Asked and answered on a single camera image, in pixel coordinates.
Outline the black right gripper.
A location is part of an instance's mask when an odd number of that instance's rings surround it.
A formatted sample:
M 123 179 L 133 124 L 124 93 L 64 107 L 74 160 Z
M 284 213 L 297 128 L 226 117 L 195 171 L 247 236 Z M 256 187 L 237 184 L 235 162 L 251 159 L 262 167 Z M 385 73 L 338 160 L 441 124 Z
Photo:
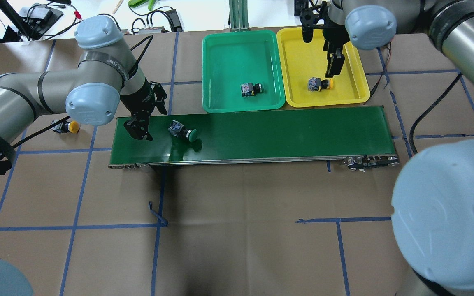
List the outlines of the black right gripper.
M 326 78 L 340 75 L 345 56 L 342 53 L 344 45 L 350 41 L 346 27 L 333 21 L 328 15 L 328 4 L 313 5 L 312 0 L 299 0 L 299 19 L 302 28 L 302 39 L 310 43 L 315 30 L 321 30 L 325 40 L 324 50 L 327 52 Z

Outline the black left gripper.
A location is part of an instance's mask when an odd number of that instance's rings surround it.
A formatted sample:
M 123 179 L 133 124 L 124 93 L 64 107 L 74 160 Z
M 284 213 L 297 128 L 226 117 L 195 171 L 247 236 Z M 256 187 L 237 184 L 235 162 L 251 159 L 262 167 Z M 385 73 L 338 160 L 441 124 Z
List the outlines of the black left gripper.
M 142 133 L 139 138 L 139 124 L 136 117 L 127 119 L 123 126 L 133 139 L 153 141 L 150 134 L 150 118 L 154 109 L 157 109 L 160 114 L 169 114 L 165 107 L 167 93 L 161 83 L 158 82 L 144 82 L 139 90 L 130 95 L 130 113 L 133 116 L 145 116 L 140 120 L 140 131 Z

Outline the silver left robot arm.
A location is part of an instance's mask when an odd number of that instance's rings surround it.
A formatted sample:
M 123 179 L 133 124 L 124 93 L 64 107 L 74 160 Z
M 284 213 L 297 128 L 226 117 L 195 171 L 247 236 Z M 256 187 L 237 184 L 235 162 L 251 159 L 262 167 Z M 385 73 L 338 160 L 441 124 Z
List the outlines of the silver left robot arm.
M 77 68 L 0 75 L 0 174 L 15 160 L 12 142 L 40 116 L 66 113 L 81 124 L 102 126 L 123 104 L 132 116 L 129 135 L 152 140 L 151 114 L 167 114 L 166 92 L 148 81 L 113 19 L 85 19 L 74 34 L 83 49 Z

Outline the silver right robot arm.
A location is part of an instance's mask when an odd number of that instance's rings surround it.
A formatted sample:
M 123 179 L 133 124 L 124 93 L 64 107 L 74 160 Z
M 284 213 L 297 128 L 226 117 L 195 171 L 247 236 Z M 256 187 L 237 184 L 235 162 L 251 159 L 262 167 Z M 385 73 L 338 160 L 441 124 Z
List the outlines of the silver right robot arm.
M 414 120 L 456 77 L 456 69 L 438 52 L 427 35 L 397 35 L 385 81 L 374 103 L 383 103 L 390 116 L 399 155 L 412 155 L 406 133 Z M 462 79 L 442 103 L 424 118 L 415 134 L 418 148 L 474 139 L 474 87 Z M 295 295 L 391 296 L 404 279 L 407 264 L 395 242 L 390 215 L 398 167 L 348 172 L 337 163 L 296 163 L 291 169 L 309 180 L 298 193 L 290 214 L 318 219 L 286 227 L 282 241 L 302 245 L 292 251 L 295 262 L 286 270 Z

